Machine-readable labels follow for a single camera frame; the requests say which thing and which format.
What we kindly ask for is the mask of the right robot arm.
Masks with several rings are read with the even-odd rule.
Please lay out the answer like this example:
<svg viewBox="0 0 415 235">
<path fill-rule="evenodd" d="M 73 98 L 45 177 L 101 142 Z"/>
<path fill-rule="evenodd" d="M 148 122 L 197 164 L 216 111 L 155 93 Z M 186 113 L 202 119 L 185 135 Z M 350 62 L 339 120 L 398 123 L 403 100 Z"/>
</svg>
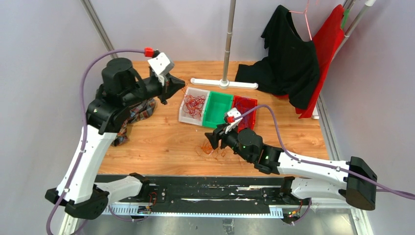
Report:
<svg viewBox="0 0 415 235">
<path fill-rule="evenodd" d="M 279 191 L 286 204 L 298 199 L 329 198 L 361 210 L 376 208 L 377 175 L 362 158 L 330 161 L 298 155 L 265 144 L 260 135 L 248 128 L 227 131 L 219 125 L 205 136 L 213 149 L 228 147 L 264 174 L 286 175 Z"/>
</svg>

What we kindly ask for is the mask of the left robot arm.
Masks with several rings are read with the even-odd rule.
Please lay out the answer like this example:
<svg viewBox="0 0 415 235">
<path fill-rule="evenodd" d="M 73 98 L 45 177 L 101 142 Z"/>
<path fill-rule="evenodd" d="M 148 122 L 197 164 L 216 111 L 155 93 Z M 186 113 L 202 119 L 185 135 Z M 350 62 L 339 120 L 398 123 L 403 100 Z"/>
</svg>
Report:
<svg viewBox="0 0 415 235">
<path fill-rule="evenodd" d="M 154 97 L 166 104 L 185 85 L 170 74 L 174 62 L 164 53 L 148 63 L 150 76 L 146 79 L 140 77 L 127 58 L 112 59 L 102 70 L 99 95 L 84 110 L 86 126 L 82 129 L 78 152 L 58 187 L 45 194 L 48 201 L 63 206 L 74 218 L 93 220 L 117 201 L 133 197 L 145 202 L 150 196 L 149 180 L 137 173 L 109 183 L 95 181 L 108 148 L 131 110 Z"/>
</svg>

